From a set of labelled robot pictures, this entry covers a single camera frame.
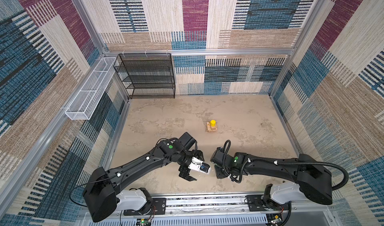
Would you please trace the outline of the yellow cylinder block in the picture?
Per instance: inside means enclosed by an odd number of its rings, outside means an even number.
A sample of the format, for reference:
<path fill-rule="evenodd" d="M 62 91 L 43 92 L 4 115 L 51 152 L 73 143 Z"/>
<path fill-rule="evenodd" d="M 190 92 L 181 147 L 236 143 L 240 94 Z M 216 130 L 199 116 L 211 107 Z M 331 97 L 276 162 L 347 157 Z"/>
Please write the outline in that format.
<path fill-rule="evenodd" d="M 211 127 L 211 128 L 216 128 L 216 127 L 217 127 L 217 123 L 216 123 L 215 120 L 211 120 L 211 121 L 210 121 L 210 127 Z"/>

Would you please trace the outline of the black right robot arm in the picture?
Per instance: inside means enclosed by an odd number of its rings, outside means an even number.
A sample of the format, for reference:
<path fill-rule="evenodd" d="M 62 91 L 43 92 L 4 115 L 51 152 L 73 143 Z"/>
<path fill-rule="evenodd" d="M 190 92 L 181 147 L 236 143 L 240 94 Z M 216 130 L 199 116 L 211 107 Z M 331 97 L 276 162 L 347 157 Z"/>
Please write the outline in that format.
<path fill-rule="evenodd" d="M 327 164 L 313 162 L 308 155 L 298 158 L 272 159 L 256 157 L 246 153 L 229 156 L 223 148 L 217 148 L 211 157 L 218 179 L 229 178 L 241 183 L 243 177 L 263 175 L 283 179 L 299 187 L 299 192 L 314 203 L 331 205 L 332 173 L 326 169 Z"/>

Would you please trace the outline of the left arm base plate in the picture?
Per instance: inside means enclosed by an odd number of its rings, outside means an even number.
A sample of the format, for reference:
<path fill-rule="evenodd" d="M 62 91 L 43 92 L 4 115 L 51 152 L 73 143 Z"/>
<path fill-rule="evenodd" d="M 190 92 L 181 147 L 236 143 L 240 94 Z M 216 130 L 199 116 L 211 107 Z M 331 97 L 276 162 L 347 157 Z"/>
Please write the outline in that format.
<path fill-rule="evenodd" d="M 164 215 L 166 212 L 167 199 L 166 198 L 153 198 L 153 200 L 145 204 L 139 211 L 124 210 L 124 216 L 150 216 L 150 215 Z"/>

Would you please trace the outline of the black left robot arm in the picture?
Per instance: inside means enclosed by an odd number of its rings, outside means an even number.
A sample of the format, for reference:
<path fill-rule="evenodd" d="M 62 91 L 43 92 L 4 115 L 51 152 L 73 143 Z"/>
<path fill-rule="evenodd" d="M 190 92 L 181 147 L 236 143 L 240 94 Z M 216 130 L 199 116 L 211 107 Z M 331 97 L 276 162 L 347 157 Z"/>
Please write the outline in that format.
<path fill-rule="evenodd" d="M 120 167 L 97 168 L 83 191 L 93 222 L 109 217 L 123 202 L 118 194 L 134 181 L 170 163 L 177 163 L 182 170 L 187 170 L 192 158 L 199 153 L 197 141 L 185 132 L 179 139 L 160 139 L 148 153 Z"/>

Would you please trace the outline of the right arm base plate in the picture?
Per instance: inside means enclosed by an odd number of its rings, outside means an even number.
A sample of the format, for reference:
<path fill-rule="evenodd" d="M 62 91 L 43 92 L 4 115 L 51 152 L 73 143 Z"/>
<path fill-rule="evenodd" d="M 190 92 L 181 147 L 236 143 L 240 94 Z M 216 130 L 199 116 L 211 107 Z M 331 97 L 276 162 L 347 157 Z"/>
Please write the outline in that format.
<path fill-rule="evenodd" d="M 249 207 L 250 212 L 266 212 L 266 211 L 279 211 L 288 210 L 291 206 L 290 203 L 280 205 L 270 199 L 269 196 L 264 195 L 247 195 L 244 203 Z"/>

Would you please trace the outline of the light wood block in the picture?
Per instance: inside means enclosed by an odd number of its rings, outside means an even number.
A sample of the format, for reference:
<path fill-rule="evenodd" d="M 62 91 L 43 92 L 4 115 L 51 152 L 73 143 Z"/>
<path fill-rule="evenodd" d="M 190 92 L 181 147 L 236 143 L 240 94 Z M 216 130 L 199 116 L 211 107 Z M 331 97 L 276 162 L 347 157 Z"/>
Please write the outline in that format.
<path fill-rule="evenodd" d="M 214 125 L 212 126 L 210 122 L 207 122 L 206 125 L 207 125 L 207 132 L 208 132 L 208 133 L 216 132 L 217 129 L 218 129 L 218 128 L 217 128 L 217 124 L 214 124 Z"/>

